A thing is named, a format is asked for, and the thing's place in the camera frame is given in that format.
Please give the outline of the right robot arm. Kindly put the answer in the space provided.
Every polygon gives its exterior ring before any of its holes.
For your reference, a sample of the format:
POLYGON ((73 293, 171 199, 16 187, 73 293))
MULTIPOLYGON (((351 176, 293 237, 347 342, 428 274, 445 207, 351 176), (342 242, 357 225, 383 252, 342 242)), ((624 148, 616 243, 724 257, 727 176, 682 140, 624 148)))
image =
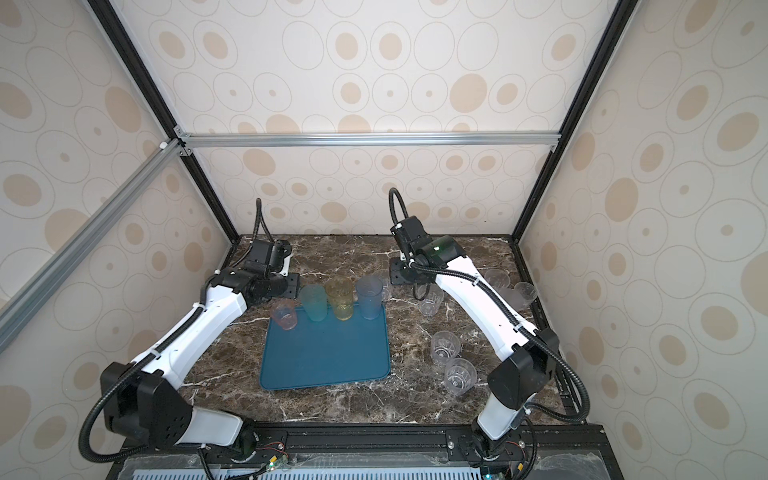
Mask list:
POLYGON ((500 359, 488 375, 490 396, 472 423, 475 450, 484 460, 501 452, 507 435, 538 410, 558 421, 579 424, 591 408, 585 383, 559 353, 559 338, 549 328, 526 320, 484 279, 466 251, 451 236, 434 237, 408 213, 401 193, 388 191, 390 229, 400 257, 390 261, 395 285, 434 284, 449 294, 485 335, 500 359), (556 371, 570 377, 580 399, 568 415, 538 404, 534 397, 556 371))

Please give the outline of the green textured plastic cup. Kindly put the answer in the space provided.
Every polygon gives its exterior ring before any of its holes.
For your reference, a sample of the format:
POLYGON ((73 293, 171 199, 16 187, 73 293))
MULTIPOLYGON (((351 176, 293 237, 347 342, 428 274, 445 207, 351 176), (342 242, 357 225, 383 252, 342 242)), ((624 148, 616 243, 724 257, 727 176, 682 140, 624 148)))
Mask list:
POLYGON ((321 322, 326 318, 328 297, 322 285, 310 284, 304 286, 300 290, 298 298, 311 321, 321 322))

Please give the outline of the teal plastic tray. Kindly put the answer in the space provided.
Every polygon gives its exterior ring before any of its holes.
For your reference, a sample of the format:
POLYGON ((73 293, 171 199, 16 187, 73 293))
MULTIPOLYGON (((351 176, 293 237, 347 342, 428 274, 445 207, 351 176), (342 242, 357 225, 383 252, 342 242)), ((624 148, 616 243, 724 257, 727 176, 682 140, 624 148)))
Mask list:
POLYGON ((284 330, 271 323, 267 330, 259 374, 269 391, 311 388, 379 380, 391 371, 386 310, 366 319, 356 312, 342 321, 332 310, 321 322, 296 309, 298 323, 284 330))

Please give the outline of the clear faceted cup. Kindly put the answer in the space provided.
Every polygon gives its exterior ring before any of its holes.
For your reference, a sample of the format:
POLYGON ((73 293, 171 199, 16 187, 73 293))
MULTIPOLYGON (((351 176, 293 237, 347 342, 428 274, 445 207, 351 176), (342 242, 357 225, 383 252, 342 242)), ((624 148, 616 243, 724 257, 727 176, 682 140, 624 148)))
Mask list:
POLYGON ((418 309, 425 317, 434 317, 440 309, 445 293, 436 284, 424 284, 417 285, 415 287, 415 298, 417 300, 418 309))

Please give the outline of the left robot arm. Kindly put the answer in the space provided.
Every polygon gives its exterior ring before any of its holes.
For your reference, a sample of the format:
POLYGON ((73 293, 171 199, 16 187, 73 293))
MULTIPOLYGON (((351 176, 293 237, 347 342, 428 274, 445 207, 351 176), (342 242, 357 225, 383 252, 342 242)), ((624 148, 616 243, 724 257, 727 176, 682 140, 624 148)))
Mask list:
POLYGON ((205 281, 198 302, 167 334, 131 362, 114 362, 102 372, 101 397, 78 436, 85 460, 112 463, 147 450, 191 445, 221 447, 235 461, 255 454, 257 435, 246 420, 193 406, 179 392, 202 354, 248 309, 296 303, 299 276, 289 270, 292 246, 269 232, 260 200, 253 232, 245 253, 205 281))

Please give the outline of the yellow plastic cup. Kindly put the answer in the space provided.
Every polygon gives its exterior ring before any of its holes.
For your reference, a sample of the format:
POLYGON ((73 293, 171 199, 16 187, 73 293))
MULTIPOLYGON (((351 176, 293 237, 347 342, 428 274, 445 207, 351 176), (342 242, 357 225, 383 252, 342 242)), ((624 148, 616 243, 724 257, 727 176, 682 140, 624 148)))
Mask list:
POLYGON ((328 303, 334 315, 340 321, 346 321, 354 315, 354 284, 346 277, 330 278, 324 285, 328 303))

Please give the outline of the pink plastic cup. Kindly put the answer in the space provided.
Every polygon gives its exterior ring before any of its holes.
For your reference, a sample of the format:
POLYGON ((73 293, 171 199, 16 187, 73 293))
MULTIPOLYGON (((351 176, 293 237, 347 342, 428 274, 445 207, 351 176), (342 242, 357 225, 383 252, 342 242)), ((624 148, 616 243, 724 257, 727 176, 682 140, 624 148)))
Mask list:
POLYGON ((284 331, 293 330, 298 324, 296 303, 288 299, 277 300, 272 306, 270 319, 284 331))

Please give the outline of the blue textured plastic cup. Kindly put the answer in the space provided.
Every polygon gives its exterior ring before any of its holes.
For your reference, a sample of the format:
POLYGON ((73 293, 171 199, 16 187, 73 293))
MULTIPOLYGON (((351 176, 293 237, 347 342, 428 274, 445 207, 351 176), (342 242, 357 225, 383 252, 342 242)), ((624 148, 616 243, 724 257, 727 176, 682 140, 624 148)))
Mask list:
POLYGON ((367 320, 376 319, 382 308, 383 282, 374 275, 361 277, 355 283, 361 315, 367 320))

